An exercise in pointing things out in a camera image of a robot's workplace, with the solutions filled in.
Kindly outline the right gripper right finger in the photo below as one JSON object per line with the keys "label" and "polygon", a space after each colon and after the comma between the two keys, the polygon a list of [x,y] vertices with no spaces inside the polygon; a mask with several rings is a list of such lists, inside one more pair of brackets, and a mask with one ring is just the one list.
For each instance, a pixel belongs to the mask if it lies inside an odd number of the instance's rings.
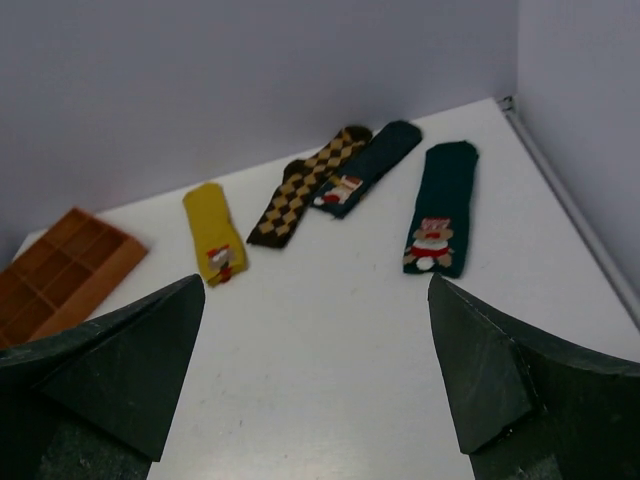
{"label": "right gripper right finger", "polygon": [[638,363],[549,334],[439,275],[428,305],[475,478],[638,478]]}

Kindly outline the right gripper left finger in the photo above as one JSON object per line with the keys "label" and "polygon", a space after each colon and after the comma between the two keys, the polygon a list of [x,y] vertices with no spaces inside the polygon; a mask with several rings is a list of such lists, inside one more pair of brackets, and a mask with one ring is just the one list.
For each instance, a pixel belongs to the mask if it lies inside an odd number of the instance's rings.
{"label": "right gripper left finger", "polygon": [[194,274],[2,349],[2,478],[146,478],[162,457],[204,306]]}

